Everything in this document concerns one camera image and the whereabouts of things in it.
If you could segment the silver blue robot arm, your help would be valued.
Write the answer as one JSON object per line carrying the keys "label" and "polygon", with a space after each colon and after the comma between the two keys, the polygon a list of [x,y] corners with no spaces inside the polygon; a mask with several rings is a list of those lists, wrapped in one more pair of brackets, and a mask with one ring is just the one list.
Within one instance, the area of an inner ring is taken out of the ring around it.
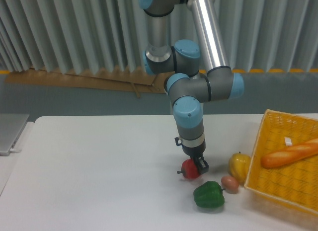
{"label": "silver blue robot arm", "polygon": [[[199,174],[209,166],[202,103],[237,98],[243,95],[244,81],[232,72],[221,37],[215,0],[139,0],[147,16],[148,45],[143,52],[150,75],[171,73],[164,89],[169,96],[176,121],[177,146],[190,157]],[[168,19],[178,4],[192,14],[198,42],[178,40],[169,43]]]}

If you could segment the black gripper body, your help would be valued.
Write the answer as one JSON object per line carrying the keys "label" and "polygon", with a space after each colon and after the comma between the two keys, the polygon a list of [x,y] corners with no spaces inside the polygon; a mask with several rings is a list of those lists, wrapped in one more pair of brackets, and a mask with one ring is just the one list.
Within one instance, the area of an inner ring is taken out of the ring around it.
{"label": "black gripper body", "polygon": [[200,157],[206,149],[206,142],[204,141],[199,146],[193,148],[182,145],[182,149],[190,157]]}

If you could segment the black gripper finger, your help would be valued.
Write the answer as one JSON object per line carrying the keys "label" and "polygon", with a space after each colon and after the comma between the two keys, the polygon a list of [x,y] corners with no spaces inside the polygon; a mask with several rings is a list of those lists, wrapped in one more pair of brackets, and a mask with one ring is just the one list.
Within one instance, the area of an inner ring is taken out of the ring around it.
{"label": "black gripper finger", "polygon": [[199,174],[208,172],[208,163],[204,160],[204,158],[197,158],[196,166]]}

